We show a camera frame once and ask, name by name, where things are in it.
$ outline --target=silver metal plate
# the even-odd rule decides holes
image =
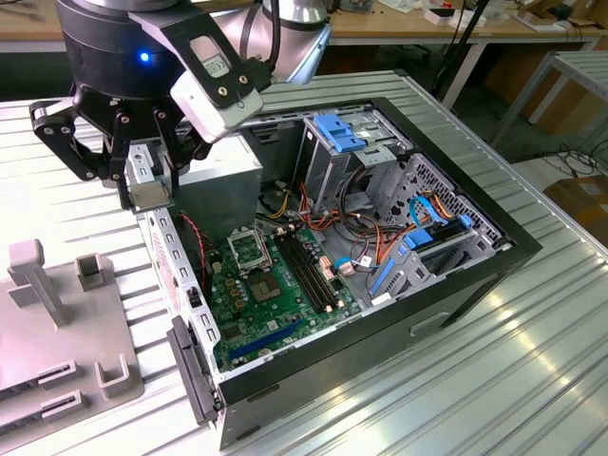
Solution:
[[[396,162],[397,158],[384,145],[376,145],[367,149],[352,152],[366,168],[382,163]]]
[[[135,214],[161,209],[171,204],[169,192],[159,180],[132,183],[129,186],[129,192],[133,204],[135,204]]]

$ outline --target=aluminum work table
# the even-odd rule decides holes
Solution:
[[[606,249],[409,78],[326,76],[273,86],[263,98],[273,110],[368,96],[388,97],[543,250],[457,324],[225,454],[607,454]],[[4,243],[37,236],[48,265],[109,255],[145,393],[14,454],[216,454],[215,432],[196,426],[166,340],[169,318],[135,217],[37,142],[28,104],[0,104]],[[99,147],[91,127],[79,135]]]
[[[504,135],[506,135],[509,127],[515,122],[525,104],[532,98],[536,89],[544,81],[544,78],[549,74],[551,69],[559,71],[561,76],[551,88],[550,93],[541,102],[542,106],[539,105],[537,110],[544,112],[570,80],[579,83],[605,103],[608,103],[608,51],[549,52],[542,59],[518,97],[503,115],[498,129],[490,141],[492,147],[496,147]],[[540,116],[534,113],[529,121],[535,124],[539,118]],[[588,150],[605,130],[605,122],[601,122],[596,127],[596,130],[590,134],[587,144],[583,149]]]

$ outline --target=yellow wire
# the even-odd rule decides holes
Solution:
[[[287,201],[289,200],[290,194],[291,192],[285,192],[285,198],[283,199],[283,204],[281,205],[281,208],[276,213],[272,214],[271,216],[268,216],[269,219],[278,219],[285,213],[285,210],[287,209]]]
[[[451,218],[452,216],[449,214],[449,212],[447,211],[445,206],[441,203],[441,200],[439,199],[439,197],[437,195],[435,195],[435,200],[439,204],[439,207],[441,208],[442,212],[444,213],[444,216],[446,216],[448,219]]]

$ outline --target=side panel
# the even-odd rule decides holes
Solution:
[[[251,435],[385,362],[428,335],[437,333],[451,314],[465,307],[467,301],[484,287],[485,282],[475,283],[229,406],[222,412],[218,421],[221,448]]]

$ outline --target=cardboard box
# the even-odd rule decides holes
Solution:
[[[573,5],[570,17],[574,19],[585,19],[595,4],[596,0],[577,0]]]
[[[608,247],[608,177],[558,180],[544,194]]]

